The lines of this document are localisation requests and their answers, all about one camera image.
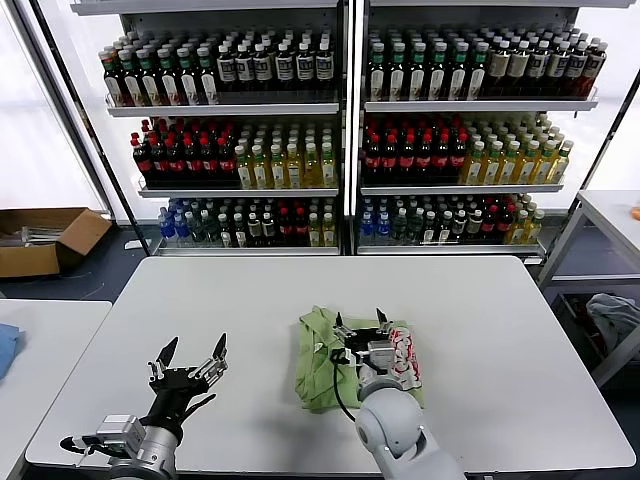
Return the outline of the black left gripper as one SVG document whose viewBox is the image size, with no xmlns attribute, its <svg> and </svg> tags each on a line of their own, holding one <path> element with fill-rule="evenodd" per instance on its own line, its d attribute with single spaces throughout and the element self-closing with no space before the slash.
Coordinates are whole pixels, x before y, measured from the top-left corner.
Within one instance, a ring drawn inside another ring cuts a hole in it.
<svg viewBox="0 0 640 480">
<path fill-rule="evenodd" d="M 209 394 L 209 384 L 217 383 L 228 369 L 226 361 L 227 334 L 223 333 L 213 353 L 199 367 L 169 369 L 179 338 L 174 337 L 148 362 L 149 386 L 155 399 L 148 412 L 150 426 L 178 425 L 215 397 Z"/>
</svg>

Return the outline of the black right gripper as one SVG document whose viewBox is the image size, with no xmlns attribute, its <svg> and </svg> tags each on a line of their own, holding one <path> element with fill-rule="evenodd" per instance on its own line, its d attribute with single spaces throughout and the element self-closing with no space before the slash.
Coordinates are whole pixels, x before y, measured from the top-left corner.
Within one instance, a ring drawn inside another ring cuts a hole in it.
<svg viewBox="0 0 640 480">
<path fill-rule="evenodd" d="M 352 330 L 343 322 L 341 313 L 336 315 L 333 326 L 334 334 L 345 340 L 345 356 L 348 358 L 375 358 L 389 355 L 389 333 L 394 322 L 379 308 L 376 309 L 378 328 Z"/>
</svg>

